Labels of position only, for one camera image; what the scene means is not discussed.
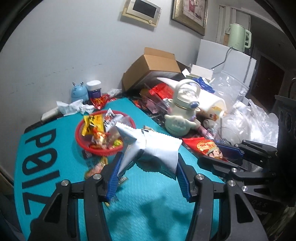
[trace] picture frame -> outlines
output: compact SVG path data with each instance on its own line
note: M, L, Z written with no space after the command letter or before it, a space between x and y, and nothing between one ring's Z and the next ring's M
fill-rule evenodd
M208 0L173 0L172 20L205 35Z

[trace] teal mat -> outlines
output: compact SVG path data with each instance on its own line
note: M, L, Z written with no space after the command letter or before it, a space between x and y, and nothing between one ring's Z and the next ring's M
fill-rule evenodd
M168 134L126 98L108 103L105 109L108 108L130 115L137 128L147 125L157 132ZM51 196L55 190L55 184L63 179L69 179L72 183L84 180L84 173L88 170L88 165L82 156L82 149L77 145L74 138L76 126L81 120L81 114L63 117L22 135L20 139L15 166L14 189L17 215L26 239L30 234L30 222L38 217L44 207L44 204L40 202L46 200L44 197ZM34 140L25 143L29 138L52 129L56 129L56 138L49 145L37 147ZM46 142L49 139L50 136L43 137L41 142ZM44 170L36 173L26 172L25 175L23 173L25 167L31 169L36 166L29 161L23 167L25 159L49 148L54 148L57 151L56 161L52 165L50 165L51 163L48 164L49 167ZM212 181L222 182L212 173L200 169L196 157L183 146L180 147L179 153L187 164L196 169L197 173L205 174ZM50 155L44 155L40 159L48 163L50 157ZM125 176L129 180L116 193L119 201L112 203L109 208L104 205L113 241L185 240L194 204L188 203L183 198L178 182L160 173L144 172L136 165L128 170ZM39 184L34 181L31 182L31 180L40 177L42 178L37 179ZM44 177L53 179L42 182L45 180ZM83 200L79 200L78 211L81 241L85 241L87 236ZM213 234L217 231L218 213L218 200L215 200Z

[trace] brown door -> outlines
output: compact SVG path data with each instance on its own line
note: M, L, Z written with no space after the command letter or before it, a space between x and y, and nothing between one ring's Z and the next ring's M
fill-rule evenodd
M280 67L261 56L251 95L269 112L276 101L274 95L279 94L284 74Z

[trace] red basket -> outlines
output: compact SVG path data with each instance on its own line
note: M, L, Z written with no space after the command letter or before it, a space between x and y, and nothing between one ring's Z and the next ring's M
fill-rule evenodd
M127 116L127 114L122 113L120 111L117 110L112 110L114 114L122 114L123 116ZM107 112L107 110L101 110L101 111L97 111L92 113L91 115L98 115L98 114L105 114ZM133 121L132 118L129 118L130 123L132 125L133 128L136 128L136 125ZM91 135L87 135L87 136L83 136L81 135L81 131L83 129L84 126L84 120L80 121L79 124L76 127L76 131L75 131L75 139L78 143L78 145L80 145L81 148L83 148L84 150L93 153L95 155L98 156L112 156L115 155L117 152L122 151L123 146L119 146L119 147L115 147L112 149L107 149L107 150L102 150L102 149L93 149L90 148L89 145L91 144Z

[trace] white tissue paper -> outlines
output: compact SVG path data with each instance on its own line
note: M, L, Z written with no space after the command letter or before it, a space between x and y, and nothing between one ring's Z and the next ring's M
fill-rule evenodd
M160 167L157 171L162 170L165 175L176 178L178 150L182 140L154 131L134 129L120 122L115 126L123 139L125 150L118 170L119 177L140 158L143 164L144 157L147 161L145 165L157 160Z
M76 114L78 111L81 112L81 114L84 114L85 112L91 114L94 111L93 105L84 105L82 104L83 100L76 100L72 102L71 104L66 104L61 101L57 101L57 106L59 108L59 111L64 115L73 115Z

